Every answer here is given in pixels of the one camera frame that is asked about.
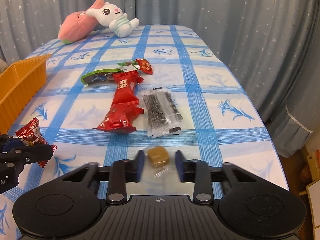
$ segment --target bunny eye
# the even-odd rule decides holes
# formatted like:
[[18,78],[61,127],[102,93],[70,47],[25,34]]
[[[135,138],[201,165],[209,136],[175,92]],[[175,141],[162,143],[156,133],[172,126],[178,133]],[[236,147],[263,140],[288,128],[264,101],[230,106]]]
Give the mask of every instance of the bunny eye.
[[110,13],[110,10],[109,9],[103,9],[102,13],[108,15]]

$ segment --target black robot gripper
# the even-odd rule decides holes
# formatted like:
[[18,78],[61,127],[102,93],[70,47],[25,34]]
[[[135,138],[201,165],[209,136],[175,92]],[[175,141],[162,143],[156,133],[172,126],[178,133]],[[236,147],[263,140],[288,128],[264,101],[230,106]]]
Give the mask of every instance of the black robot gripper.
[[[134,160],[112,166],[88,163],[43,184],[17,199],[13,218],[21,240],[298,240],[306,209],[289,191],[231,163],[209,167],[186,160],[180,151],[175,164],[181,182],[194,182],[188,195],[131,195],[126,182],[138,182],[144,165],[140,150]],[[109,181],[106,199],[96,194]],[[214,199],[212,181],[224,196]]]

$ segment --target pink strawberry pillow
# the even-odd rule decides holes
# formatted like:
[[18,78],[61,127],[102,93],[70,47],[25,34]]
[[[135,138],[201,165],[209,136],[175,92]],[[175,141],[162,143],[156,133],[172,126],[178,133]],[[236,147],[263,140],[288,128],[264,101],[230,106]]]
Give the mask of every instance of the pink strawberry pillow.
[[[104,6],[104,0],[96,0],[90,8],[99,9],[102,6]],[[79,41],[92,32],[97,24],[96,18],[86,15],[85,11],[74,12],[64,20],[58,38],[65,44]]]

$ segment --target tablecloth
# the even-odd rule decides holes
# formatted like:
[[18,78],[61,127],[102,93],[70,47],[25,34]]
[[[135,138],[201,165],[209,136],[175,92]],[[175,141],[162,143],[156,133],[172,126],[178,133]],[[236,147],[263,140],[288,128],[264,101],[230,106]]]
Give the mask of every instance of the tablecloth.
[[[61,176],[87,162],[112,165],[134,158],[138,150],[164,146],[172,157],[181,150],[188,159],[202,159],[211,166],[234,163],[288,189],[285,176],[268,132],[257,111],[231,71],[191,29],[173,25],[139,26],[131,35],[118,38],[109,29],[92,32],[73,44],[49,41],[29,57],[51,53],[47,61],[47,83],[17,118],[9,134],[33,117],[40,121],[47,141],[57,145],[54,157],[42,169],[25,165],[18,187],[0,196],[0,238],[16,239],[20,233],[12,218],[14,201],[25,191]],[[117,62],[146,58],[153,75],[142,73],[144,82],[137,96],[155,86],[171,90],[185,128],[181,135],[147,136],[147,118],[135,121],[137,131],[129,135],[94,130],[108,112],[114,82],[83,85],[80,77],[97,69],[113,68]],[[127,193],[148,195],[192,195],[192,183],[178,180],[174,161],[160,177],[145,165],[141,182],[128,183]],[[108,183],[100,185],[105,198]],[[221,198],[219,183],[213,184]]]

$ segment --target stuffed animal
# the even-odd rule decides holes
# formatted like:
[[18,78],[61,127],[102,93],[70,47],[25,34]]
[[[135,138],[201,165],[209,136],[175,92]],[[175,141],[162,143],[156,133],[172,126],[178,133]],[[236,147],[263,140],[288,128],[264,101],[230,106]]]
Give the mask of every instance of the stuffed animal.
[[86,14],[95,17],[101,25],[109,27],[119,38],[128,36],[139,25],[139,19],[129,21],[126,13],[108,2],[100,9],[88,9]]
[[[90,8],[101,8],[104,0],[96,0]],[[69,14],[59,30],[58,38],[65,44],[78,41],[93,31],[98,21],[95,17],[83,12]]]

